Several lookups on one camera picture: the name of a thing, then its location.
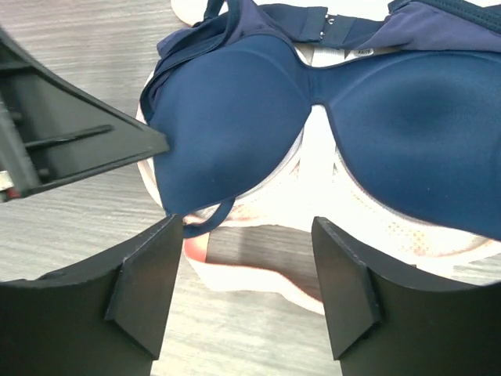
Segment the pink mesh laundry bag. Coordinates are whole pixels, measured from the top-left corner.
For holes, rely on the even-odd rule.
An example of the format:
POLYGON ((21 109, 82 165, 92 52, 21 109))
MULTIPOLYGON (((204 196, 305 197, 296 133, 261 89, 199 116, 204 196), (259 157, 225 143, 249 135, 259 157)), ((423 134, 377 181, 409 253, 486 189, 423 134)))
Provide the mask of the pink mesh laundry bag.
POLYGON ((170 139, 142 181, 178 214, 214 291, 318 314, 327 288, 211 252, 218 228, 278 226, 449 280, 500 253, 497 1, 175 1, 137 119, 170 139))

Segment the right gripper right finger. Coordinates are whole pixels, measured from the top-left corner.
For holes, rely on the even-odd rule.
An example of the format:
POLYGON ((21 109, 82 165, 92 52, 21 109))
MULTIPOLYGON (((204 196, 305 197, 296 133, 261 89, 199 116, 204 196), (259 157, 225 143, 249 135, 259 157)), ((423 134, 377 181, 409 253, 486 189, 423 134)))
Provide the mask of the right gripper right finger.
POLYGON ((312 246, 333 358, 358 376, 500 372, 500 286, 427 273, 328 219, 312 246))

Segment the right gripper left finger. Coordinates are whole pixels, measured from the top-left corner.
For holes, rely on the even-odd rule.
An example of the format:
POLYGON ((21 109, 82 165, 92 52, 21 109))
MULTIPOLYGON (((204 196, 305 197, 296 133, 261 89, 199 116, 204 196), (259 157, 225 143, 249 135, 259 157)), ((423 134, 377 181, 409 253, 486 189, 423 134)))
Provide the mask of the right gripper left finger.
POLYGON ((148 375, 160 357, 183 238, 169 216, 36 280, 1 285, 4 375, 148 375))

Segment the navy blue bra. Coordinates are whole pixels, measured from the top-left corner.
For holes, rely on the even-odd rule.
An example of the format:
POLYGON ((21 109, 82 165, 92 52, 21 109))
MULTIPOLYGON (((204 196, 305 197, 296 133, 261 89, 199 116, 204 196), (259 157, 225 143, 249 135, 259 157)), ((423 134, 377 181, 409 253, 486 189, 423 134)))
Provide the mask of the navy blue bra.
POLYGON ((187 237, 221 225, 298 157, 321 186, 339 153, 391 210, 499 239, 497 5, 394 1, 374 21, 210 1, 157 52, 140 108, 170 144, 153 160, 160 203, 182 217, 214 208, 187 237))

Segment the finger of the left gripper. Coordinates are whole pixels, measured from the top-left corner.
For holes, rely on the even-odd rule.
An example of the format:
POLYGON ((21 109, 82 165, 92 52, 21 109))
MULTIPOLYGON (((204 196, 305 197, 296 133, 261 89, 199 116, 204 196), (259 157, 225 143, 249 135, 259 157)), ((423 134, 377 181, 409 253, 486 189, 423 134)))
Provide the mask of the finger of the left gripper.
POLYGON ((1 32, 1 201, 168 151, 164 134, 65 81, 1 32))

